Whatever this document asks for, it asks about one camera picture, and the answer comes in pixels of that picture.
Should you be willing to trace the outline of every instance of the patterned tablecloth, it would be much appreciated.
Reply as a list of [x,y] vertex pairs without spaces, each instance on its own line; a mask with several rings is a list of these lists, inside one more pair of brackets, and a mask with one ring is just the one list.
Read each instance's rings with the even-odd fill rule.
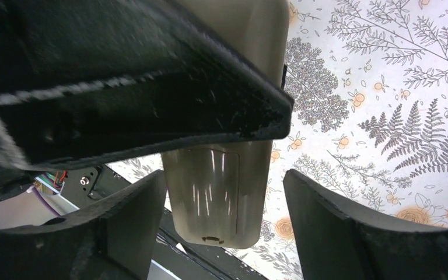
[[[291,168],[380,212],[448,227],[448,0],[289,6],[291,133],[274,142],[260,241],[229,250],[269,279],[302,279],[282,186]],[[134,182],[162,163],[110,166]]]

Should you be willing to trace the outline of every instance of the screw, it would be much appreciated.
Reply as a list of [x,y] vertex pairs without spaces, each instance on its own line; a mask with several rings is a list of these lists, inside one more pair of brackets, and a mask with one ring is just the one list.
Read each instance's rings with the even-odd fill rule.
[[90,182],[90,180],[88,180],[87,177],[82,177],[80,180],[80,184],[83,186],[88,185],[89,182]]

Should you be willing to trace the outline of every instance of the botanical pattern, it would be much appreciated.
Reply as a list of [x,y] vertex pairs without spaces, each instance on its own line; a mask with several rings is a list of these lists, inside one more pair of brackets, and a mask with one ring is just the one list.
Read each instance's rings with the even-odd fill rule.
[[[227,252],[268,279],[302,279],[289,169],[387,215],[448,228],[448,1],[291,0],[289,22],[290,134],[272,147],[260,240]],[[162,161],[110,166],[135,182]]]

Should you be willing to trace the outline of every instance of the floral tablecloth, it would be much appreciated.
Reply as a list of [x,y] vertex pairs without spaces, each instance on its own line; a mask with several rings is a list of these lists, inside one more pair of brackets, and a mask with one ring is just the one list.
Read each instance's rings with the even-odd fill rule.
[[[291,168],[377,211],[448,227],[448,0],[289,7],[291,133],[274,142],[260,241],[229,250],[269,279],[302,279],[282,186]],[[134,182],[162,163],[110,166]]]

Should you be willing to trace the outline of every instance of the glossy plastic surface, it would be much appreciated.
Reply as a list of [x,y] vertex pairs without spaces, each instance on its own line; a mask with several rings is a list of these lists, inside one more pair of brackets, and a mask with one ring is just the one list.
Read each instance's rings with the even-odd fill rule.
[[[276,85],[288,32],[285,0],[179,0]],[[191,243],[245,249],[260,237],[272,141],[162,153],[174,225]]]

